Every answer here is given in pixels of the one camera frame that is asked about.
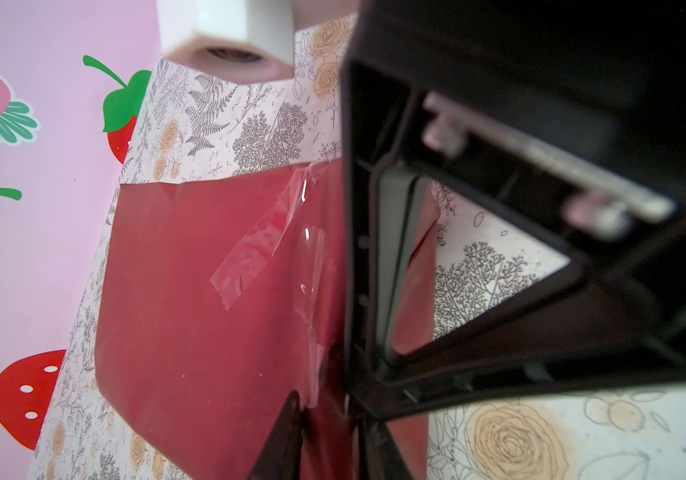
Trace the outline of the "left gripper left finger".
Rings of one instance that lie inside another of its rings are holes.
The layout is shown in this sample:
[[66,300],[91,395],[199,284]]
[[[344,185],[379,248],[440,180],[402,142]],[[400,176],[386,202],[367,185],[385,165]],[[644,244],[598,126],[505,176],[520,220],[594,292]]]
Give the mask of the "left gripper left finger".
[[292,391],[287,396],[247,479],[299,480],[302,431],[303,411],[300,395],[297,391]]

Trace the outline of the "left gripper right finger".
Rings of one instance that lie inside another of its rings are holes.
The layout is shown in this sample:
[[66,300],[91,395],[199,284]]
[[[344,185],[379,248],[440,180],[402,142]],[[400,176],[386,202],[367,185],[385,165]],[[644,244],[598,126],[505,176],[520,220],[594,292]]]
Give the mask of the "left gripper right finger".
[[412,480],[413,476],[384,423],[362,419],[358,424],[359,478]]

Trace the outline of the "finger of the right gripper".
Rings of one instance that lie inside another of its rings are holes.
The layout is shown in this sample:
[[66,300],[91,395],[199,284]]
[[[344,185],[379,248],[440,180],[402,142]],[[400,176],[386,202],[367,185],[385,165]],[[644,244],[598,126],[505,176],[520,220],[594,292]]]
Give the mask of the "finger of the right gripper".
[[[341,93],[358,410],[686,382],[686,1],[365,1]],[[400,354],[430,181],[567,262]]]

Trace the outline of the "maroon wrapping paper sheet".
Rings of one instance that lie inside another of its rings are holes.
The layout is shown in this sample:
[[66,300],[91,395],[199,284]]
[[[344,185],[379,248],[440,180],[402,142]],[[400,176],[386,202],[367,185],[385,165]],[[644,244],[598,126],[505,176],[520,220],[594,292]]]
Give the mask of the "maroon wrapping paper sheet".
[[[347,301],[343,166],[318,181],[274,257],[226,311],[210,278],[277,199],[293,165],[119,190],[95,344],[102,395],[194,479],[247,479],[287,396],[300,395],[300,479],[360,479],[343,388]],[[293,313],[299,231],[325,231],[318,300],[327,349],[305,409],[306,346]]]

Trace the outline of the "clear adhesive tape piece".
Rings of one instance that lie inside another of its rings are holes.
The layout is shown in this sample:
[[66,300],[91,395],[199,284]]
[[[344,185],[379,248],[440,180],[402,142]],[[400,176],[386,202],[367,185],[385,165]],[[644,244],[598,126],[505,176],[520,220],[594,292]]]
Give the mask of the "clear adhesive tape piece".
[[291,223],[331,161],[293,165],[289,180],[263,216],[236,242],[210,278],[229,311],[274,257]]

